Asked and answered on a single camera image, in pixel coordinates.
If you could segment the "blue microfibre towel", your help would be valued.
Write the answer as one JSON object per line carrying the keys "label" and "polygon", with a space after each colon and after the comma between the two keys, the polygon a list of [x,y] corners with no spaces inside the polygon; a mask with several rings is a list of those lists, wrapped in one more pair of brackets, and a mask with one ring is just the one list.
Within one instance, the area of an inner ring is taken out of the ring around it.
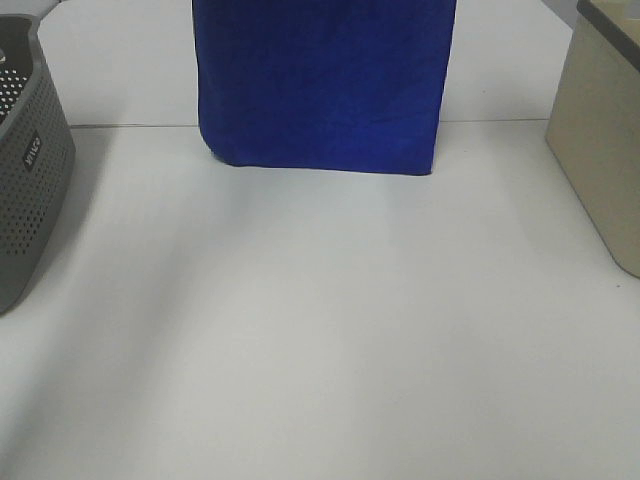
{"label": "blue microfibre towel", "polygon": [[452,1],[196,1],[198,124],[237,167],[432,171]]}

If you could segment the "grey perforated plastic basket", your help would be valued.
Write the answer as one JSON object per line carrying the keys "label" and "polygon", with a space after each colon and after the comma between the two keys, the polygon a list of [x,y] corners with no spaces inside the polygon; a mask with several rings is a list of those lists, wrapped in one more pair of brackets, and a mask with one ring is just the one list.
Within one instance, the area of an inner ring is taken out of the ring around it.
{"label": "grey perforated plastic basket", "polygon": [[76,147],[38,38],[40,20],[1,16],[1,311],[18,303],[41,259]]}

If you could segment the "beige storage box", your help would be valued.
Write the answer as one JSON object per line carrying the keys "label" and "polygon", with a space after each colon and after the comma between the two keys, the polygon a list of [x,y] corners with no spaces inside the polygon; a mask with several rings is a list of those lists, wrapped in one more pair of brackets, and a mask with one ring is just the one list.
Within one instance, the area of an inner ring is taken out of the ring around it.
{"label": "beige storage box", "polygon": [[546,141],[616,264],[639,274],[639,20],[580,1]]}

